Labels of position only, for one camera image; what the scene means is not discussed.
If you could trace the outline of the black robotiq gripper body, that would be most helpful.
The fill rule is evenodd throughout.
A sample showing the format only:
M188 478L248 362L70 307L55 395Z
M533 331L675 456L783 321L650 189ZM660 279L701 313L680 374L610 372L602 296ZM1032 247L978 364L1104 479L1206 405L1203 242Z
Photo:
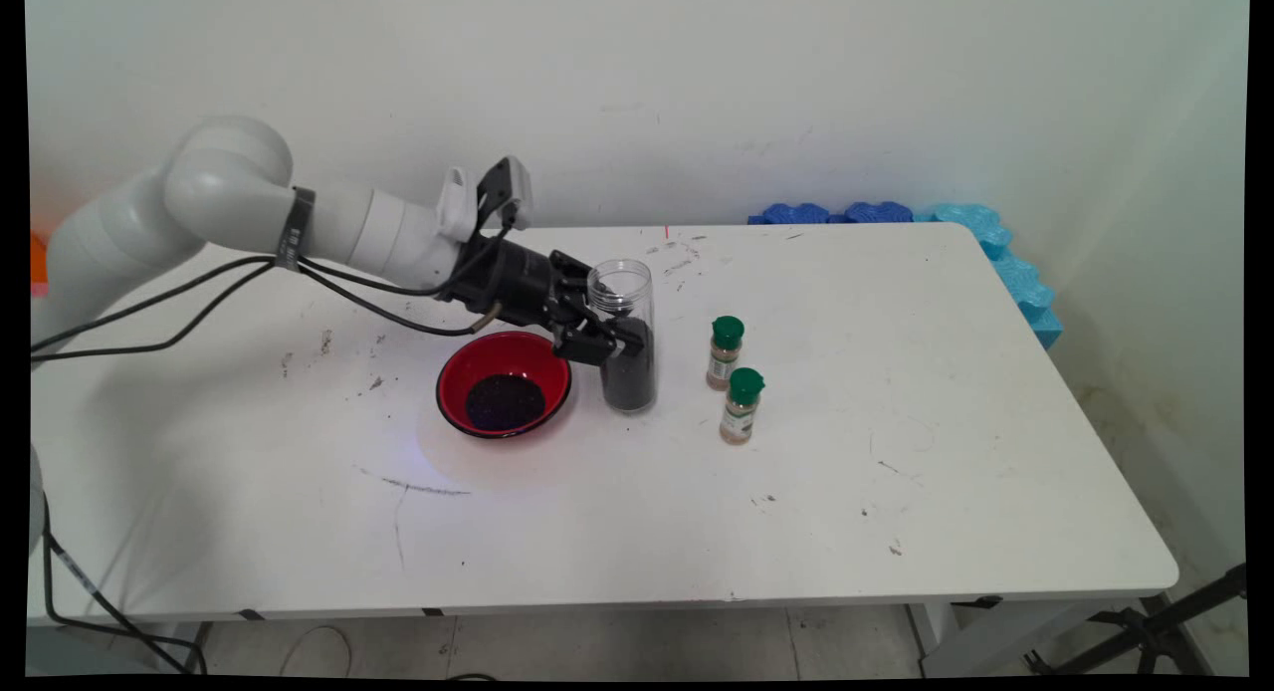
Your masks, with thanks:
M470 314L489 314L498 306L496 319L515 326L553 325L582 326L586 321L599 321L596 314L585 310L550 310L549 255L543 255L519 244L502 241L493 251L485 250L496 242L478 237L464 252L459 266L468 266L445 292L445 302L460 302Z

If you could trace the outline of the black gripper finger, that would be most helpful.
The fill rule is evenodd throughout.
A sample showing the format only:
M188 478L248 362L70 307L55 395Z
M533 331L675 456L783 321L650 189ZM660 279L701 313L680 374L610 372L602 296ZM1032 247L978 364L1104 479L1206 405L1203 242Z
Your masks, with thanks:
M637 358L647 347L648 324L641 319L609 317L578 328L553 325L553 354L592 367L603 367L610 360Z
M619 293L601 282L596 269L561 252L550 251L550 310L618 310Z

